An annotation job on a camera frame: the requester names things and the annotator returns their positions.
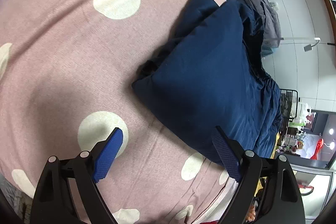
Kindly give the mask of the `navy blue jacket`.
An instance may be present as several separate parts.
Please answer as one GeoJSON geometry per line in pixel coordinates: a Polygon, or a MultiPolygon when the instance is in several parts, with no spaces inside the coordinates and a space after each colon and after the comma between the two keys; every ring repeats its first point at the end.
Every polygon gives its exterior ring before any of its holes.
{"type": "Polygon", "coordinates": [[[215,127],[261,157],[280,128],[280,88],[261,62],[264,27],[236,0],[189,0],[175,33],[132,84],[139,100],[179,139],[221,163],[215,127]]]}

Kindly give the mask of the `pink polka dot bedsheet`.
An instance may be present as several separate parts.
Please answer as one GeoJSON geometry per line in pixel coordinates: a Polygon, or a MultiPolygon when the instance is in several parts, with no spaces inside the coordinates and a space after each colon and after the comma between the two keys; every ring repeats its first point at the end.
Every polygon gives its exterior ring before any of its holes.
{"type": "Polygon", "coordinates": [[[131,89],[188,1],[1,0],[1,174],[33,197],[50,156],[72,158],[118,127],[98,188],[119,223],[214,219],[234,181],[131,89]]]}

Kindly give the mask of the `white wall lamp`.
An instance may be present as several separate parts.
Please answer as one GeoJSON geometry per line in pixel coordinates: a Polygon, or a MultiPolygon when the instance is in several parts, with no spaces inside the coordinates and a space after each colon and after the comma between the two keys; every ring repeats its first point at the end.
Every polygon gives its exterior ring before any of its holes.
{"type": "Polygon", "coordinates": [[[271,38],[269,41],[275,42],[284,42],[284,41],[293,41],[296,44],[302,44],[303,50],[305,52],[312,51],[314,47],[319,45],[321,38],[319,37],[280,37],[280,38],[271,38]]]}

